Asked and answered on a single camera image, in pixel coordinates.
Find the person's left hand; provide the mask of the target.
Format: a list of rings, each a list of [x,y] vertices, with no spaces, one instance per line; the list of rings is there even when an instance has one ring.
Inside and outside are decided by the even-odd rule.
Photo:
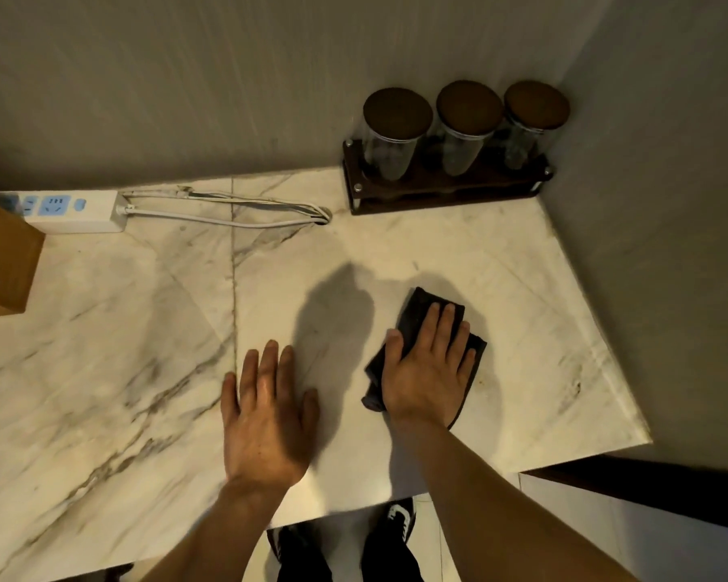
[[[306,474],[317,437],[306,439],[301,429],[303,394],[299,396],[296,392],[296,364],[291,345],[279,346],[275,406],[266,411],[256,409],[256,373],[262,352],[248,350],[241,374],[236,376],[240,415],[229,428],[223,427],[226,482],[243,478],[284,484],[290,489]]]

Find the person's right hand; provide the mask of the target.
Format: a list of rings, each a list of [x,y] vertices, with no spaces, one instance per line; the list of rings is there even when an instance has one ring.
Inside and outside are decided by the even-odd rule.
[[[456,338],[449,344],[445,361],[431,352],[432,321],[429,308],[415,346],[402,355],[398,381],[394,390],[383,394],[387,415],[393,430],[401,433],[414,425],[447,430],[462,403],[456,372],[466,350],[470,325],[463,321]]]

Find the dark grey cleaning cloth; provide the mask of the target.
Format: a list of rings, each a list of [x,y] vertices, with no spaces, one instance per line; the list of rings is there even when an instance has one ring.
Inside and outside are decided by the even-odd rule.
[[[421,329],[422,323],[425,316],[434,303],[438,303],[439,308],[442,310],[448,304],[454,306],[454,320],[451,328],[450,339],[454,340],[458,333],[459,326],[464,319],[466,307],[464,305],[453,303],[447,299],[444,299],[438,295],[427,292],[423,288],[415,287],[407,299],[397,322],[397,329],[401,333],[404,346],[402,348],[402,355],[406,356],[411,349],[415,346],[417,341],[418,333]],[[463,406],[466,403],[466,398],[472,388],[472,385],[476,378],[480,362],[484,355],[487,342],[480,336],[471,334],[466,342],[466,352],[475,351],[474,365],[472,366],[470,376],[466,383],[466,389],[464,391],[462,403],[459,410],[456,412],[456,416],[450,422],[448,429],[451,429],[458,420],[460,414],[463,411]],[[366,391],[365,396],[362,398],[362,405],[369,411],[383,413],[386,411],[386,406],[383,401],[382,395],[382,375],[385,366],[385,347],[382,346],[375,356],[369,361],[369,364],[365,367],[366,376],[369,378],[369,387]]]

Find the person's left forearm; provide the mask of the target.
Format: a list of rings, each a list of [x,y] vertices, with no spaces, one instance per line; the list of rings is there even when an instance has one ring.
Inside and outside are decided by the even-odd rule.
[[[140,582],[242,582],[288,489],[232,479],[202,520]]]

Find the person's right forearm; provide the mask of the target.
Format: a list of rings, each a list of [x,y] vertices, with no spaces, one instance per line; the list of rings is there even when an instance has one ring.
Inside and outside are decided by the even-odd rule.
[[[638,582],[442,424],[389,418],[416,460],[462,582]]]

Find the person's left black shoe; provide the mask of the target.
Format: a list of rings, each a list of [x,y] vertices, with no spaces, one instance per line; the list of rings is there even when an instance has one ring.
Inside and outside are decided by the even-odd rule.
[[[268,529],[266,536],[269,541],[272,553],[278,563],[283,563],[284,558],[292,552],[293,533],[291,526]]]

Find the person's black shoe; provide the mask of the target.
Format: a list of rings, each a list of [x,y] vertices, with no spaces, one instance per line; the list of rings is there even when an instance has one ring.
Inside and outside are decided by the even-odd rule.
[[[266,536],[269,541],[272,553],[278,563],[283,563],[284,558],[292,552],[293,533],[291,526],[268,529]]]
[[[379,525],[391,535],[407,544],[416,522],[413,497],[394,500],[388,504]]]

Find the person's right black shoe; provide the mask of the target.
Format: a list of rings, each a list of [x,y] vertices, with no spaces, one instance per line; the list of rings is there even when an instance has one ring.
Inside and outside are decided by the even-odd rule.
[[[388,504],[379,525],[391,535],[407,544],[416,522],[413,497],[394,500]]]

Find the dark wooden jar rack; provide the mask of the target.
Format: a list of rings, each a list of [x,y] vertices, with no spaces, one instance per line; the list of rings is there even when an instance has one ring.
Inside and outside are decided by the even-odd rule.
[[[417,151],[404,176],[389,181],[366,163],[360,139],[342,144],[342,170],[352,215],[376,215],[419,209],[501,202],[536,196],[555,168],[546,155],[531,158],[521,169],[508,169],[504,152],[485,145],[470,168],[457,177],[442,168],[440,147]]]

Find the person's black trousers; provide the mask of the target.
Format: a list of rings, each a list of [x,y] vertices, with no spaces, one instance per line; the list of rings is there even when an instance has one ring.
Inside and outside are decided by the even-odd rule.
[[[291,554],[278,563],[276,582],[424,582],[417,558],[399,538],[375,524],[364,538],[341,538],[326,555],[310,522],[292,525]]]

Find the glass jar with wooden lid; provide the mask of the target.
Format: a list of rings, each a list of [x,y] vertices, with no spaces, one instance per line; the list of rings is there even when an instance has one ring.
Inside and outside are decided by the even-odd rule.
[[[456,80],[436,98],[442,136],[442,168],[452,177],[464,175],[504,116],[504,103],[485,84]]]
[[[434,113],[429,102],[404,87],[386,87],[373,92],[362,108],[366,132],[363,151],[366,163],[388,181],[407,172],[418,142],[430,129]]]
[[[561,128],[571,115],[567,96],[538,80],[510,85],[505,91],[504,107],[509,125],[504,164],[511,171],[529,163],[539,138]]]

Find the white power strip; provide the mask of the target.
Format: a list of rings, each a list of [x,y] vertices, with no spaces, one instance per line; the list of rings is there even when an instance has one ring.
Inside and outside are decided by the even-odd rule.
[[[116,189],[0,192],[0,207],[47,235],[117,234],[130,204]]]

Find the brown cardboard box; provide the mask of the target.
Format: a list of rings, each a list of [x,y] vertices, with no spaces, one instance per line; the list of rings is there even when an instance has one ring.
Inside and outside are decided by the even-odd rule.
[[[0,207],[0,316],[25,312],[45,239]]]

